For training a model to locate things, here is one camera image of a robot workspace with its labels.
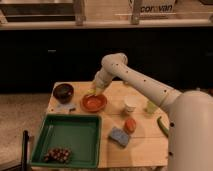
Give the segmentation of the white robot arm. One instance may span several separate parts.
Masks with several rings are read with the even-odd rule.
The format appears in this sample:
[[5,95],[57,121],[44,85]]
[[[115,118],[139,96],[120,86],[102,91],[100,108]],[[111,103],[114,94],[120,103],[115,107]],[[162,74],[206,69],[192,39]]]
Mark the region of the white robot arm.
[[213,171],[213,97],[205,92],[181,92],[127,66],[124,53],[102,58],[93,81],[102,93],[115,77],[129,83],[169,118],[168,171]]

